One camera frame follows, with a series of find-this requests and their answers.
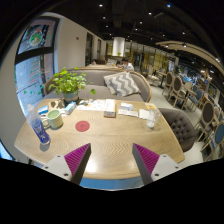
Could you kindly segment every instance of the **sofa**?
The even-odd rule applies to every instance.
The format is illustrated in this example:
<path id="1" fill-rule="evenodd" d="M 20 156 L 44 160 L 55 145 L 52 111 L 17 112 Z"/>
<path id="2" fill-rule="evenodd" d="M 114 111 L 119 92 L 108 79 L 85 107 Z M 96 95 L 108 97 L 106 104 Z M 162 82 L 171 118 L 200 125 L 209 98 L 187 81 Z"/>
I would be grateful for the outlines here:
<path id="1" fill-rule="evenodd" d="M 113 75 L 116 73 L 123 72 L 123 69 L 117 69 L 117 68 L 93 68 L 93 67 L 84 67 L 84 68 L 79 68 L 79 70 L 68 70 L 68 71 L 74 71 L 77 73 L 77 75 L 80 75 L 81 73 L 85 73 L 86 76 L 86 82 L 93 82 L 93 84 L 88 84 L 85 86 L 85 89 L 79 90 L 79 98 L 80 99 L 116 99 L 116 100 L 124 100 L 124 101 L 137 101 L 137 102 L 149 102 L 151 99 L 152 95 L 152 90 L 147 82 L 147 80 L 138 72 L 135 71 L 130 71 L 130 74 L 140 89 L 141 93 L 136 93 L 132 94 L 129 96 L 125 97 L 119 97 L 117 95 L 112 95 L 110 93 L 110 90 L 107 88 L 107 85 L 104 80 L 104 76 L 107 75 Z M 55 98 L 63 98 L 63 94 L 60 92 L 59 96 L 54 93 L 55 88 L 51 88 L 48 90 L 50 84 L 54 83 L 53 78 L 50 78 L 47 83 L 45 84 L 44 87 L 44 92 L 45 92 L 45 99 L 55 99 Z M 96 90 L 96 94 L 92 95 L 90 93 L 91 89 Z"/>

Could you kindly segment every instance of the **cushion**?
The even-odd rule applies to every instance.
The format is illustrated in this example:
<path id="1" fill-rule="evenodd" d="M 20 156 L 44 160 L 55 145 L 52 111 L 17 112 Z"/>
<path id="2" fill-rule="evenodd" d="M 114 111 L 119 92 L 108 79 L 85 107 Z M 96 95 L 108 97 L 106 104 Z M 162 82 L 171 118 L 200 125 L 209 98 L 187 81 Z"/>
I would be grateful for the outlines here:
<path id="1" fill-rule="evenodd" d="M 112 79 L 113 77 L 116 77 L 116 76 L 119 76 L 119 75 L 125 75 L 125 74 L 126 74 L 126 72 L 120 72 L 120 73 L 116 73 L 116 74 L 113 74 L 113 75 L 107 75 L 107 76 L 103 77 L 104 80 L 105 80 L 105 83 L 107 85 L 107 88 L 110 90 L 111 94 L 116 95 L 116 90 L 112 86 L 112 84 L 110 82 L 110 79 Z"/>
<path id="2" fill-rule="evenodd" d="M 130 73 L 113 77 L 110 82 L 116 90 L 117 96 L 128 96 L 133 93 L 140 93 Z"/>

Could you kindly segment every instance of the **bottle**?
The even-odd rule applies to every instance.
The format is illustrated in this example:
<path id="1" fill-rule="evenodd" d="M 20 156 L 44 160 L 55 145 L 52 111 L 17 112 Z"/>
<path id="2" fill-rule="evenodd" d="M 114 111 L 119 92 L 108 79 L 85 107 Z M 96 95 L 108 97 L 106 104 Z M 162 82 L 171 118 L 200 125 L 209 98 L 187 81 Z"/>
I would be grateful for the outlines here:
<path id="1" fill-rule="evenodd" d="M 33 105 L 27 106 L 28 115 L 26 117 L 28 123 L 35 131 L 36 135 L 40 139 L 41 144 L 46 145 L 50 143 L 50 137 L 44 129 L 40 116 L 35 112 Z"/>

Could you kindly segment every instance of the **coaster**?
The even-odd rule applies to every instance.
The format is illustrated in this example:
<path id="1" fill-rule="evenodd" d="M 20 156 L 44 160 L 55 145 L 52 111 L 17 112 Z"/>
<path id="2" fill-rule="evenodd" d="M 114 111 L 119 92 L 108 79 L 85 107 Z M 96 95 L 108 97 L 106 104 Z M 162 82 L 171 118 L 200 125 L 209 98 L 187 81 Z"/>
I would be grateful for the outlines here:
<path id="1" fill-rule="evenodd" d="M 87 121 L 79 121 L 75 125 L 76 130 L 80 132 L 87 131 L 89 127 L 90 127 L 90 124 Z"/>

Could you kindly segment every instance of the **white wall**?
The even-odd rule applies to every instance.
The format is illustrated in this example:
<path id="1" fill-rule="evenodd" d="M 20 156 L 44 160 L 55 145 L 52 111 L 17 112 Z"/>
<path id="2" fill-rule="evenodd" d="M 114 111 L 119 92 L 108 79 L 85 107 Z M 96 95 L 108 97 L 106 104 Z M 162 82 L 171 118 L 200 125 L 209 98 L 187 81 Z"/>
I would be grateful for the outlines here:
<path id="1" fill-rule="evenodd" d="M 74 67 L 85 67 L 87 32 L 93 35 L 92 59 L 97 57 L 98 39 L 101 40 L 101 46 L 104 47 L 105 54 L 106 41 L 94 35 L 84 27 L 55 13 L 44 13 L 43 16 L 60 18 L 55 40 L 55 58 L 58 60 L 59 70 L 63 67 L 66 67 L 67 69 Z"/>

